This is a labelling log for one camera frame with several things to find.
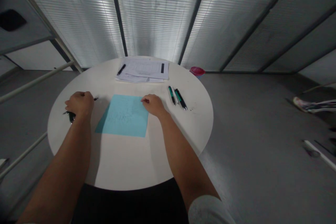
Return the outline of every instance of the table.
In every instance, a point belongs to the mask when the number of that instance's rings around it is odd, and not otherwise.
[[[153,57],[151,60],[162,60]],[[169,80],[163,83],[127,83],[115,80],[122,58],[92,67],[73,79],[57,97],[48,120],[48,140],[53,154],[60,148],[71,124],[64,102],[76,91],[90,91],[94,102],[91,118],[91,160],[86,183],[108,190],[135,190],[157,185],[173,177],[157,117],[149,114],[146,137],[95,133],[96,125],[112,96],[158,95],[197,155],[206,146],[214,121],[208,92],[187,69],[170,62]],[[174,106],[168,85],[178,88],[188,110]]]

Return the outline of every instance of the white railing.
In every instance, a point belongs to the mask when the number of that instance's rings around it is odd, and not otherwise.
[[[58,72],[62,71],[63,69],[73,65],[74,62],[70,61],[58,68],[56,68],[55,70],[50,71],[49,73],[46,73],[45,75],[42,75],[38,78],[36,78],[35,80],[13,90],[12,92],[9,92],[8,94],[5,94],[4,96],[0,97],[0,104],[7,101],[10,98],[13,98],[14,96],[20,94],[21,92],[27,90],[28,88],[44,81],[45,79],[57,74]],[[0,173],[0,182],[3,179],[4,176],[7,175],[7,173],[9,173],[18,163],[20,163],[20,161],[28,155],[29,152],[31,152],[45,137],[47,136],[47,132],[45,132],[42,136],[39,137],[39,139],[37,139],[30,147],[28,147],[28,149],[26,149],[13,163],[11,163],[2,173]]]

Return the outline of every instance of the paper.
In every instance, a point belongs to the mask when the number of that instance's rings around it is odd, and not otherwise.
[[[131,82],[131,83],[159,83],[159,82],[163,82],[163,79],[161,78],[148,78],[148,77],[143,77],[143,76],[135,76],[135,75],[131,75],[126,73],[126,68],[128,68],[131,65],[131,62],[134,62],[135,64],[138,64],[141,61],[148,61],[149,59],[142,59],[142,58],[134,58],[134,57],[129,57],[129,58],[125,58],[120,67],[119,70],[121,69],[121,67],[126,64],[125,69],[121,72],[120,75],[116,76],[117,81],[124,81],[124,82]]]
[[[168,61],[151,61],[143,59],[137,61],[129,61],[124,71],[126,74],[139,77],[169,79],[168,65]]]
[[[145,137],[148,111],[139,96],[115,94],[95,132],[102,134]]]

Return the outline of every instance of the hand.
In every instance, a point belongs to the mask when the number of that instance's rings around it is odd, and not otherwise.
[[[94,100],[90,92],[76,92],[65,104],[65,109],[75,113],[76,117],[91,116]]]
[[[149,113],[158,118],[168,113],[164,108],[160,97],[156,96],[155,94],[148,94],[144,96],[141,99],[141,102]]]

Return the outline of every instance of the white sleeve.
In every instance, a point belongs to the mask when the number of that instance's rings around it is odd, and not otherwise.
[[[214,196],[203,195],[195,199],[188,212],[189,223],[234,224],[235,221],[223,203]]]

